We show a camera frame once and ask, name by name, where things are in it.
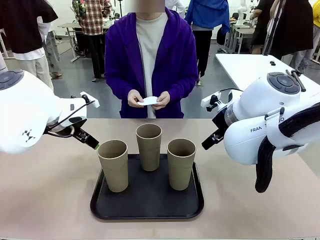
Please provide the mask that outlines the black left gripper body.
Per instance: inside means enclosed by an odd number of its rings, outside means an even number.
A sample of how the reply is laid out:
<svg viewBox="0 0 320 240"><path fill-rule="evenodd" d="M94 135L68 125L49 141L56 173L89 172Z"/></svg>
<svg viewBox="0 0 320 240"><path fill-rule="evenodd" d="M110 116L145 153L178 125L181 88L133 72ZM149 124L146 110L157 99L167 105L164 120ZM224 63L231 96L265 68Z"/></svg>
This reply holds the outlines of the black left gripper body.
<svg viewBox="0 0 320 240"><path fill-rule="evenodd" d="M56 123L56 125L47 126L45 128L45 134L57 138L75 137L80 132L81 127L86 121L86 119L82 119L78 122L71 123L71 125L68 126Z"/></svg>

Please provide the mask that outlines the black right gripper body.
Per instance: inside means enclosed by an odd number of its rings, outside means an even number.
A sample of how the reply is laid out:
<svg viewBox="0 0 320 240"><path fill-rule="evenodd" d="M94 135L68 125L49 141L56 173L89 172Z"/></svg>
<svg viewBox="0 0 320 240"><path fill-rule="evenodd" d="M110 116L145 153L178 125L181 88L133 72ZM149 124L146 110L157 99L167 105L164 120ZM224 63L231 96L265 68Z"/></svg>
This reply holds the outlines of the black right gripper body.
<svg viewBox="0 0 320 240"><path fill-rule="evenodd" d="M229 127L225 120L225 112L225 109L221 109L212 119L212 122L216 125L216 127L221 133L225 133Z"/></svg>

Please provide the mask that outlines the person's left hand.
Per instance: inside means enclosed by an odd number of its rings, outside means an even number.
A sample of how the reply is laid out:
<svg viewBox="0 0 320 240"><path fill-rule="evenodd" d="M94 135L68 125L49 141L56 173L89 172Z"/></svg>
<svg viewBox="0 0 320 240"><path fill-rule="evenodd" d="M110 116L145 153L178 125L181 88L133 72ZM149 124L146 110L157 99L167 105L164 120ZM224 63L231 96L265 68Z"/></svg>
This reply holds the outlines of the person's left hand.
<svg viewBox="0 0 320 240"><path fill-rule="evenodd" d="M152 105L154 110L160 110L165 108L167 104L170 102L171 97L168 91L164 91L161 95L157 98L157 103Z"/></svg>

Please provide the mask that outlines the person's right hand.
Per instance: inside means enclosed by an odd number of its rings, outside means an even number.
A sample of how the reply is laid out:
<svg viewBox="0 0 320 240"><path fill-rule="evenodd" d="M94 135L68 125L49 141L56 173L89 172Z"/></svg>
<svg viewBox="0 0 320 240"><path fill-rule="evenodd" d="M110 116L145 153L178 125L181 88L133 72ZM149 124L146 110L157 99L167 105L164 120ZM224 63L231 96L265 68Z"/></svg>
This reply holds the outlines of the person's right hand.
<svg viewBox="0 0 320 240"><path fill-rule="evenodd" d="M129 91L129 93L127 95L127 102L128 102L128 105L133 108L143 108L144 107L143 105L139 104L139 103L143 103L144 100L141 97L140 93L135 89L132 89Z"/></svg>

